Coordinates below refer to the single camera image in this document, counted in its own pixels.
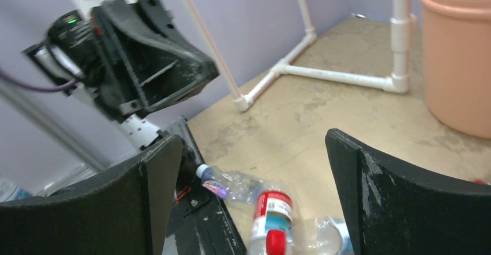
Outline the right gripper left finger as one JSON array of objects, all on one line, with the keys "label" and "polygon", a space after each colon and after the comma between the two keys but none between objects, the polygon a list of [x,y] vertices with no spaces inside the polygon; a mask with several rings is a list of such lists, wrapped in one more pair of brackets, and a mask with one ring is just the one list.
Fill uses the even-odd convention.
[{"label": "right gripper left finger", "polygon": [[1,253],[161,254],[183,147],[167,136],[59,193],[1,203]]}]

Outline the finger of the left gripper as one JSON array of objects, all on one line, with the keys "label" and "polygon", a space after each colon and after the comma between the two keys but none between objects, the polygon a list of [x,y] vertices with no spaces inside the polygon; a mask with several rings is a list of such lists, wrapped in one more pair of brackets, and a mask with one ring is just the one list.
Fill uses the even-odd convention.
[{"label": "finger of the left gripper", "polygon": [[219,76],[214,60],[179,33],[160,0],[116,0],[115,32],[142,86],[193,88]]},{"label": "finger of the left gripper", "polygon": [[124,98],[119,102],[119,120],[133,114],[143,118],[185,101],[218,76],[212,59],[160,59],[146,64],[121,61],[119,82]]}]

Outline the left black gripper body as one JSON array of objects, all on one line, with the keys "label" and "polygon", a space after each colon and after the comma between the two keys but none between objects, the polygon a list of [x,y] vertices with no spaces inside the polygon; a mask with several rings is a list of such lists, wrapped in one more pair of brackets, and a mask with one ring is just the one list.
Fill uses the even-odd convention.
[{"label": "left black gripper body", "polygon": [[96,103],[116,115],[153,112],[153,29],[147,12],[153,0],[105,1],[93,8],[91,20],[103,64]]}]

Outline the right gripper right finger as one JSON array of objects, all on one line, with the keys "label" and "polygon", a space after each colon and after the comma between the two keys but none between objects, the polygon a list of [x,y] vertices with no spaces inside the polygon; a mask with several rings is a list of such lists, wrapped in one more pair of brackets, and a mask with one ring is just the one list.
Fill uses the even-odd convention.
[{"label": "right gripper right finger", "polygon": [[339,129],[325,136],[355,254],[489,254],[490,186],[418,167]]}]

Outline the small red label bottle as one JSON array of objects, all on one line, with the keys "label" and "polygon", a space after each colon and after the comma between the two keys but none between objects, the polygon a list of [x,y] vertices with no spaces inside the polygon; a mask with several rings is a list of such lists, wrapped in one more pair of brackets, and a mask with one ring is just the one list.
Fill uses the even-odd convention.
[{"label": "small red label bottle", "polygon": [[248,254],[285,255],[292,253],[293,203],[281,191],[259,194],[255,204]]}]

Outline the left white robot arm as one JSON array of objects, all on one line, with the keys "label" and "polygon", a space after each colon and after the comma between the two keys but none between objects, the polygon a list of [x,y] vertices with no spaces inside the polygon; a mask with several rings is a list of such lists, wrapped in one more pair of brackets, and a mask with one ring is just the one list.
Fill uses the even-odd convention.
[{"label": "left white robot arm", "polygon": [[199,94],[219,75],[160,0],[104,0],[73,10],[24,54],[67,96],[94,107],[144,150],[163,135],[147,116]]}]

